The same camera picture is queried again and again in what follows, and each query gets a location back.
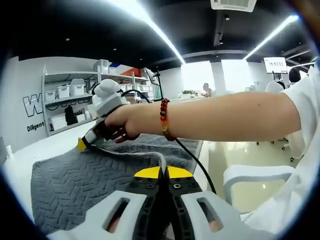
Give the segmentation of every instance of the gray textured mat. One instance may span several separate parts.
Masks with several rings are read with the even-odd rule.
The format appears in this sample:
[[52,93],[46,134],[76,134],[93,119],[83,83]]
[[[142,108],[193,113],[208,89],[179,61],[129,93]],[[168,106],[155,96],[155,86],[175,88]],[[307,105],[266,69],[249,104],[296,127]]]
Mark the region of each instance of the gray textured mat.
[[[202,142],[181,139],[196,156]],[[142,134],[135,141],[104,143],[115,153],[158,152],[168,165],[191,172],[196,163],[176,142],[163,136]],[[119,156],[73,149],[63,155],[36,162],[31,177],[31,202],[35,224],[45,234],[70,230],[85,220],[88,209],[115,190],[124,190],[141,169],[158,166],[156,156]]]

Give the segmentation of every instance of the white shirt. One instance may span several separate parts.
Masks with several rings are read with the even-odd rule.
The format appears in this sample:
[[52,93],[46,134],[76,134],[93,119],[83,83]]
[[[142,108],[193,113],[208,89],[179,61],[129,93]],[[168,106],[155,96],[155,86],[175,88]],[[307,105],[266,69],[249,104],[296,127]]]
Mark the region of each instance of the white shirt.
[[271,81],[269,82],[269,84],[266,86],[265,88],[265,92],[268,92],[268,93],[273,93],[273,94],[278,94],[280,93],[284,88],[279,84],[277,83],[276,81]]
[[244,222],[249,226],[280,233],[299,214],[308,199],[320,165],[320,72],[283,90],[294,103],[301,122],[304,157],[283,187]]

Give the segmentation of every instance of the floor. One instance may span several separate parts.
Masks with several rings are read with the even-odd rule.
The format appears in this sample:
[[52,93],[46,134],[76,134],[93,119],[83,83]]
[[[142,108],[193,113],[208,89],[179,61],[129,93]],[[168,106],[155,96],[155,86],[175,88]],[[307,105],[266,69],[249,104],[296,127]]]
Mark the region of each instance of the floor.
[[[290,162],[291,151],[281,147],[285,142],[210,142],[209,175],[216,193],[224,199],[223,173],[231,165],[296,167],[299,160]],[[257,209],[265,200],[276,193],[284,184],[283,180],[269,182],[240,182],[232,186],[232,205],[240,213]]]

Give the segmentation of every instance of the ceiling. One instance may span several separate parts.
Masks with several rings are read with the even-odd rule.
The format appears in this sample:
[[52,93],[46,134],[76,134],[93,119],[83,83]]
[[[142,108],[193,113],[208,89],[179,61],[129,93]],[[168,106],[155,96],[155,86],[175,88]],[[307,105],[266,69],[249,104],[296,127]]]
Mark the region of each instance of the ceiling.
[[[139,2],[187,63],[242,59],[293,14],[279,0],[257,0],[252,13],[212,10],[209,0]],[[7,25],[4,30],[9,33],[10,54],[20,60],[63,56],[107,59],[160,70],[180,66],[171,49],[148,25],[106,0],[23,1],[14,15],[15,21],[9,22],[16,26]],[[263,57],[287,58],[306,52],[310,49],[307,36],[295,22],[248,61],[262,62]],[[307,52],[293,57],[288,65],[308,63],[313,57],[312,52]]]

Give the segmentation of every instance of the desk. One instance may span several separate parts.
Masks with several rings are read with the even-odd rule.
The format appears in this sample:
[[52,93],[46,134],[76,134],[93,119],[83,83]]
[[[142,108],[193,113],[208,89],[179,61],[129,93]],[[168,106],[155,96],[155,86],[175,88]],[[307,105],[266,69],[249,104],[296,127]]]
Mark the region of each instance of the desk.
[[[4,163],[4,176],[22,208],[33,222],[30,186],[33,164],[62,155],[75,148],[78,144],[78,138],[82,138],[95,123],[92,121],[35,142],[14,153],[13,157]],[[199,158],[206,169],[209,166],[208,146],[209,143],[204,141]],[[199,166],[195,168],[194,178],[203,190],[207,189],[207,180]]]

